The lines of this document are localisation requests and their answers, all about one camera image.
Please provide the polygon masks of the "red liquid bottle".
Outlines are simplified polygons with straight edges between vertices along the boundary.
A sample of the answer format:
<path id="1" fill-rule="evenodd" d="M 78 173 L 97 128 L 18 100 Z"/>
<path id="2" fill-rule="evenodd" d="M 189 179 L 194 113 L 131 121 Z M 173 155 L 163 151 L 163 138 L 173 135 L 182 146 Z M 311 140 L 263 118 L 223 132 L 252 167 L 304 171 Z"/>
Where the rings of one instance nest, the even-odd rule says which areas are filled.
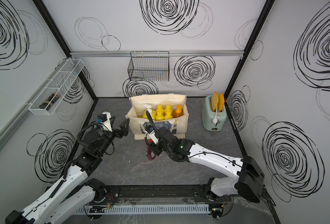
<path id="1" fill-rule="evenodd" d="M 152 149 L 147 148 L 147 158 L 149 161 L 153 161 L 156 158 L 156 154 L 152 151 Z"/>

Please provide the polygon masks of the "cream canvas shopping bag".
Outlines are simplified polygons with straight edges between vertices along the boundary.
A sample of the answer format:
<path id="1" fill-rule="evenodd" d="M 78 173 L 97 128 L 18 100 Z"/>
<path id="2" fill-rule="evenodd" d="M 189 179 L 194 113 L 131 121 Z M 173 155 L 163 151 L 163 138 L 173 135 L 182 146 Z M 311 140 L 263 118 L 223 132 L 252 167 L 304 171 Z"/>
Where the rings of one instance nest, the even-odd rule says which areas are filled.
<path id="1" fill-rule="evenodd" d="M 145 129 L 150 122 L 147 118 L 143 117 L 144 112 L 150 107 L 155 111 L 158 105 L 165 108 L 167 105 L 175 111 L 177 105 L 182 107 L 183 115 L 178 118 L 166 119 L 161 121 L 153 120 L 157 129 L 161 127 L 167 128 L 176 137 L 185 138 L 188 128 L 188 111 L 186 107 L 187 96 L 179 94 L 155 94 L 155 95 L 141 95 L 129 98 L 131 102 L 131 109 L 126 114 L 129 119 L 129 127 L 134 134 L 135 140 L 143 140 L 145 137 Z"/>

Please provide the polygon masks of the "orange bottle yellow cap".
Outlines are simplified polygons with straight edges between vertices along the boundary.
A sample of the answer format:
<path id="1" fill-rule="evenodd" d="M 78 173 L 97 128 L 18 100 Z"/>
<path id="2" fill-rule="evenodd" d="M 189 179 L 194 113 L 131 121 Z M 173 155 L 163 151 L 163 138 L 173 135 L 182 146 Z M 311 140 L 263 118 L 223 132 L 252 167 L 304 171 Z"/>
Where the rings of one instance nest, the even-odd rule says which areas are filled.
<path id="1" fill-rule="evenodd" d="M 164 113 L 164 109 L 163 109 L 162 105 L 157 105 L 156 112 L 157 113 L 160 112 L 161 114 Z"/>
<path id="2" fill-rule="evenodd" d="M 156 119 L 156 121 L 161 121 L 161 120 L 164 120 L 164 119 L 165 119 L 165 117 L 164 117 L 164 114 L 163 114 L 163 112 L 161 112 L 161 111 L 158 111 L 158 112 L 157 112 L 157 114 L 156 114 L 156 116 L 155 116 L 155 119 Z"/>
<path id="3" fill-rule="evenodd" d="M 165 113 L 164 119 L 165 120 L 167 120 L 167 119 L 173 119 L 172 112 L 171 111 L 167 111 Z"/>
<path id="4" fill-rule="evenodd" d="M 164 109 L 164 113 L 167 114 L 168 112 L 172 113 L 172 108 L 170 105 L 166 105 Z"/>

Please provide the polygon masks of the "yellow pump soap bottle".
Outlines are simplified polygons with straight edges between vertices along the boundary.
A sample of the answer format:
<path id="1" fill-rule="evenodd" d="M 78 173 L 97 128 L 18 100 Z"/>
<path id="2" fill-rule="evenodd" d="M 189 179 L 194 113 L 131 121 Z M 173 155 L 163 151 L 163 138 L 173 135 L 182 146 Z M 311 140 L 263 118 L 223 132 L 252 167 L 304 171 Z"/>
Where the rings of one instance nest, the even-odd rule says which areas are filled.
<path id="1" fill-rule="evenodd" d="M 147 117 L 147 112 L 150 113 L 150 115 L 151 115 L 151 117 L 152 117 L 153 120 L 156 119 L 157 112 L 156 112 L 156 110 L 152 110 L 151 105 L 149 105 L 149 104 L 143 104 L 142 106 L 144 106 L 146 108 L 146 110 L 144 111 L 143 116 L 142 116 L 144 119 L 147 119 L 148 118 Z"/>

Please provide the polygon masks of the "amber dish soap bottle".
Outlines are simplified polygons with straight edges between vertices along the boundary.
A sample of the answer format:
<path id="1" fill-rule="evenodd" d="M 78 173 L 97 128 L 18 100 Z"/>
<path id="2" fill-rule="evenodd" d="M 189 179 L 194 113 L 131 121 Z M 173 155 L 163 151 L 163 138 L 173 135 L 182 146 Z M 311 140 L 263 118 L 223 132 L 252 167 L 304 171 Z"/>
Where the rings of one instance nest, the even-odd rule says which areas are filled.
<path id="1" fill-rule="evenodd" d="M 181 105 L 177 105 L 176 109 L 173 111 L 173 118 L 179 118 L 184 115 Z"/>

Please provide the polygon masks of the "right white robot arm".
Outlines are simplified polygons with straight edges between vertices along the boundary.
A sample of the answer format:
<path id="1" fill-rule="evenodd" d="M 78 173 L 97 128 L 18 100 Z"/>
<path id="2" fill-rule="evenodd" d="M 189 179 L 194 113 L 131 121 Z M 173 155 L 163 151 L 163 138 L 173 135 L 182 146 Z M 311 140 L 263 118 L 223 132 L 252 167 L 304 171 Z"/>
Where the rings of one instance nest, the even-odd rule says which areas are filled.
<path id="1" fill-rule="evenodd" d="M 225 175 L 224 178 L 210 178 L 207 184 L 209 197 L 240 195 L 244 199 L 259 203 L 264 189 L 264 173 L 250 156 L 244 158 L 219 154 L 189 139 L 178 139 L 167 128 L 156 128 L 150 111 L 146 110 L 149 125 L 146 137 L 153 141 L 148 144 L 156 155 L 166 152 L 176 162 L 196 163 Z"/>

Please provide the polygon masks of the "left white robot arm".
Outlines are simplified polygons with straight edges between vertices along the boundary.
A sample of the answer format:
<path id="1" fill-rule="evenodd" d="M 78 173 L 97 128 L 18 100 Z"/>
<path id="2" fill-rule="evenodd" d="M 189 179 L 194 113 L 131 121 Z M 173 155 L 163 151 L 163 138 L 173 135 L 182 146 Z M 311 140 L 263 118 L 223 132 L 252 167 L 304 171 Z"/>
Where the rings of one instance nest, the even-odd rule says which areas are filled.
<path id="1" fill-rule="evenodd" d="M 114 139 L 128 135 L 130 119 L 119 129 L 113 128 L 115 116 L 109 112 L 85 126 L 77 135 L 83 147 L 81 154 L 68 162 L 62 176 L 36 201 L 22 211 L 12 211 L 6 224 L 61 224 L 78 209 L 90 203 L 103 202 L 107 197 L 105 184 L 95 178 L 87 178 L 97 169 Z"/>

